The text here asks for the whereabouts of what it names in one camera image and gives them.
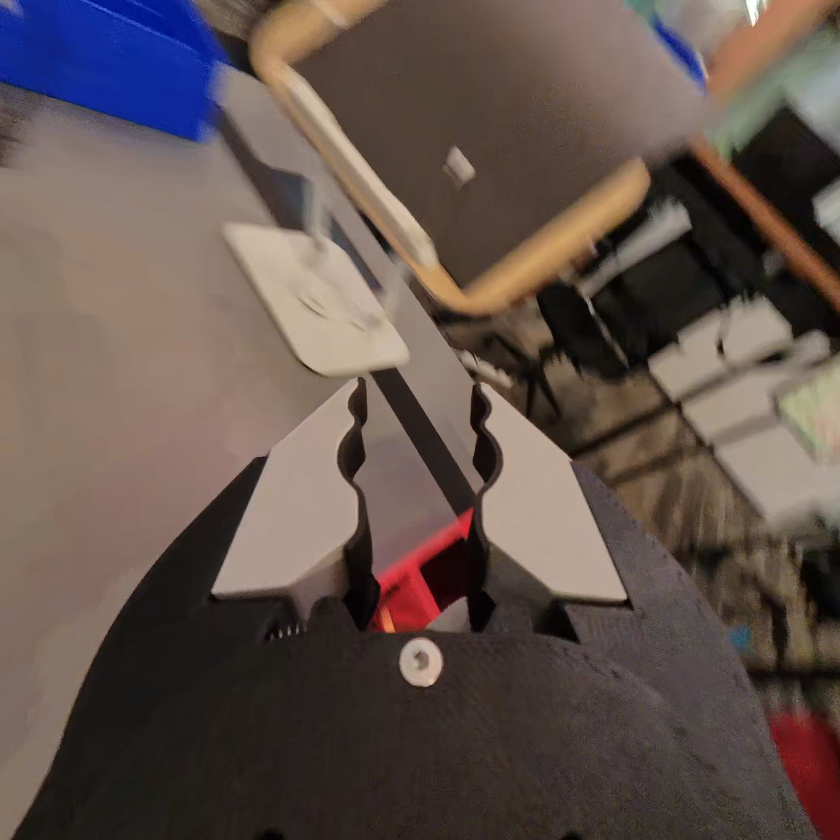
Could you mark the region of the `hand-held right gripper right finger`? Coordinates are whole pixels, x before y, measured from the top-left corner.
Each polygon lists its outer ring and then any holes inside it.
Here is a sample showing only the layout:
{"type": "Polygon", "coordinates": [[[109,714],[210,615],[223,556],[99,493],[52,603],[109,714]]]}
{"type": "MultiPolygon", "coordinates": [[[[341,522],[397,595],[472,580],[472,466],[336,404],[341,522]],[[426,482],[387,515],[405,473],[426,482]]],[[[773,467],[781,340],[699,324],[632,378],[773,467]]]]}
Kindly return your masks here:
{"type": "Polygon", "coordinates": [[[504,604],[543,627],[568,604],[627,608],[572,458],[488,384],[474,385],[469,421],[482,480],[469,527],[471,626],[504,604]]]}

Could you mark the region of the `red storage crate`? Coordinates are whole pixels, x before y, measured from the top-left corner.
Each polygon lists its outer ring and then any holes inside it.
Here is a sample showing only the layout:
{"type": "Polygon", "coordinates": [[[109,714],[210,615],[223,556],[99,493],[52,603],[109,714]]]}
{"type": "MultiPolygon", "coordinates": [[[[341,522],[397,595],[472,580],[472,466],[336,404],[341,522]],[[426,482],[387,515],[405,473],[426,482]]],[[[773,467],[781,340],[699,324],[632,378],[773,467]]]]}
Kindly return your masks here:
{"type": "Polygon", "coordinates": [[[831,724],[804,711],[769,716],[776,750],[795,792],[822,839],[839,838],[839,745],[831,724]]]}

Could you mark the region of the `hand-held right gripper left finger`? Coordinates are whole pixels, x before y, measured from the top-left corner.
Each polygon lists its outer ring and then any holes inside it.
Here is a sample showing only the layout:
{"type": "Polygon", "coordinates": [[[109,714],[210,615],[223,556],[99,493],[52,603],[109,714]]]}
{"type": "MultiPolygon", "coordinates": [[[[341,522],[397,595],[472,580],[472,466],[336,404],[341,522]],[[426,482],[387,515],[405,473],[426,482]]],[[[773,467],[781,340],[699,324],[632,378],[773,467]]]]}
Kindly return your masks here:
{"type": "Polygon", "coordinates": [[[379,601],[371,525],[355,477],[365,460],[365,379],[352,379],[269,452],[213,584],[218,600],[288,599],[307,622],[325,597],[357,627],[379,601]]]}

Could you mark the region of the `background office desk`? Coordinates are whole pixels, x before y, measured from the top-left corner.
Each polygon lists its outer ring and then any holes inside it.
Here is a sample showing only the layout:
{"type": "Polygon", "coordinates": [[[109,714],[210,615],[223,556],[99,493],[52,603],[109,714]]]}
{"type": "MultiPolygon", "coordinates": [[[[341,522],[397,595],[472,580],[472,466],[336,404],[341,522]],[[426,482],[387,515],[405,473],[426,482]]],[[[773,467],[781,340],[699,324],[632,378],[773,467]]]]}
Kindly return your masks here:
{"type": "Polygon", "coordinates": [[[725,161],[704,134],[690,142],[691,153],[771,245],[783,255],[788,267],[807,282],[839,313],[839,277],[809,246],[785,217],[755,187],[725,161]]]}

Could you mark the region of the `red plastic bin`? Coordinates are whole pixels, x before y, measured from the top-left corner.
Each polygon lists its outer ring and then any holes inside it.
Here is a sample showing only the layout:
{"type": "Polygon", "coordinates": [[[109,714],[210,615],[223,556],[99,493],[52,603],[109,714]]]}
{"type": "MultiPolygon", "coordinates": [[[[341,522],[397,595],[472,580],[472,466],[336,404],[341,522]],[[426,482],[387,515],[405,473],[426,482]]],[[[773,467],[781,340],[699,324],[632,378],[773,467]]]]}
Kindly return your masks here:
{"type": "Polygon", "coordinates": [[[473,510],[375,574],[380,597],[369,622],[377,633],[425,629],[467,594],[467,538],[473,510]]]}

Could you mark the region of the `blue plastic bin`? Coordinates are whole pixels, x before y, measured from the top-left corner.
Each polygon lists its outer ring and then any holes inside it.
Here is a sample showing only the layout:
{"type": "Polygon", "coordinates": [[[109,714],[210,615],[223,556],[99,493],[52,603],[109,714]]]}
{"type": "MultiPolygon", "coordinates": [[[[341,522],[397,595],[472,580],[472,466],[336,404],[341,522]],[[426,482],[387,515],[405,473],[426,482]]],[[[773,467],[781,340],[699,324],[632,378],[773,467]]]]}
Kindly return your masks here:
{"type": "Polygon", "coordinates": [[[3,83],[191,141],[224,55],[193,2],[2,2],[3,83]]]}

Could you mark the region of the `small blue desk bin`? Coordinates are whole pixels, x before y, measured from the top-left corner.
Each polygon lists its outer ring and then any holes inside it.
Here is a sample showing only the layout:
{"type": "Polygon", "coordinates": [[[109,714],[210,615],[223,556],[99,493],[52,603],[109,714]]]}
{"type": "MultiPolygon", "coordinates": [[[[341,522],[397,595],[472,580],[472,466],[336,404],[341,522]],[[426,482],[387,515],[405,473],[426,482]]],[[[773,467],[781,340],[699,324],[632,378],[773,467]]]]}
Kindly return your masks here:
{"type": "Polygon", "coordinates": [[[707,88],[708,73],[701,53],[658,16],[650,18],[651,28],[675,63],[700,88],[707,88]]]}

